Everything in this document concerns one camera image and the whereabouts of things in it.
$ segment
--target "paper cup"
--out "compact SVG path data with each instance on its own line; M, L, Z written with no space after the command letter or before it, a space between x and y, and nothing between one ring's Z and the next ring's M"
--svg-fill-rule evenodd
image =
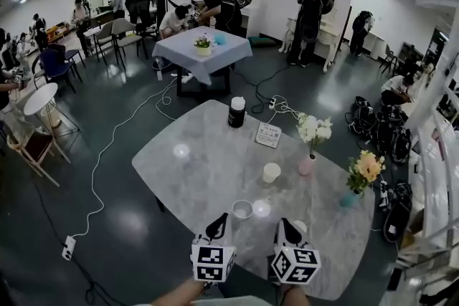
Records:
M276 163L268 163L263 168L263 180L266 183L272 183L280 175L280 167Z
M232 205L232 213L236 218L244 221L250 218L253 213L252 204L246 200L238 200Z

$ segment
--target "dark floor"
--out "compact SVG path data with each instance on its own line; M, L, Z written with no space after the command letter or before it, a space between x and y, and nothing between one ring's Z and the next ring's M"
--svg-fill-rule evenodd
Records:
M147 46L150 53L153 43ZM319 146L318 152L347 169L349 157L357 156L359 148L356 136L347 129L344 113L355 95L376 104L379 88L387 76L379 76L377 62L349 56L346 45L342 49L337 63L326 75L318 64L306 69L290 67L263 84L260 91L266 96L282 95L296 110L319 118L331 116L333 134ZM60 182L59 188L39 178L17 154L4 147L6 157L0 173L0 269L18 305L85 304L87 282L73 263L61 257L62 247L53 237L33 182L40 187L62 241L67 235L85 230L86 214L100 205L90 188L98 152L110 142L115 125L172 80L165 73L164 80L159 82L151 61L137 58L134 48L127 48L126 53L127 73L116 67L113 55L109 56L109 68L92 57L92 62L86 62L86 70L79 68L83 83L74 81L77 94L62 87L58 105L77 121L82 131L72 145L74 137L61 140L62 145L70 147L71 166L60 158L47 158L44 162L44 167ZM255 49L254 54L238 62L236 68L251 82L269 77L285 66L285 55L278 54L277 49ZM186 85L193 86L196 87L195 81ZM232 96L222 102L228 104L235 95L244 96L248 107L257 102L255 88L240 76L231 76L231 87ZM177 99L175 90L170 90L169 95L172 103L161 108L172 117L197 106L193 99ZM91 217L89 234L77 238L75 247L75 256L93 278L127 305L150 302L191 276L189 253L193 234L172 214L159 211L153 194L131 165L134 155L171 122L156 110L157 100L158 97L152 99L134 120L119 128L114 144L102 155L95 173L95 190L105 202L105 209ZM268 121L271 116L266 108L256 118ZM298 138L291 116L278 115L272 124ZM400 171L403 170L394 167L393 176L400 176ZM382 215L375 210L373 228L381 227ZM334 304L378 305L389 279L387 268L395 257L395 246L386 243L380 232L372 232L354 278ZM243 269L233 269L225 286L231 295L254 294L274 303L271 285ZM331 302L312 299L311 304ZM104 302L96 299L94 305Z

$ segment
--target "potted plant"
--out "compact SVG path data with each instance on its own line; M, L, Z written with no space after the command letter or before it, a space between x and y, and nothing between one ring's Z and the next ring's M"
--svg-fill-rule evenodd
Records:
M356 200L364 195L365 188L370 186L385 169L384 157L378 160L372 152L361 151L359 159L352 159L349 166L346 185L351 192L341 198L339 204L342 207L353 206Z
M211 39L207 34L203 34L194 40L194 46L196 47L196 54L200 57L208 57L211 52Z
M298 125L296 126L298 133L303 142L309 145L309 155L298 166L298 170L302 176L306 176L311 172L316 160L314 152L317 149L317 145L331 137L331 126L330 118L319 120L312 115L306 115L305 113L298 114Z

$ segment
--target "card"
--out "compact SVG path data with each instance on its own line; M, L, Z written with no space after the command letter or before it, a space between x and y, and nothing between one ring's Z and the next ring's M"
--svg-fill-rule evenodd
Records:
M259 144L277 148L282 130L274 125L260 123L255 141Z

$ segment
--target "teal vase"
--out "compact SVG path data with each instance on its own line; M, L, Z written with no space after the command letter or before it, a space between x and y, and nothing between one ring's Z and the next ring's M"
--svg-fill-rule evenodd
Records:
M350 191L339 199L339 205L343 208L351 208L357 201L359 201L359 198L360 193L358 191Z

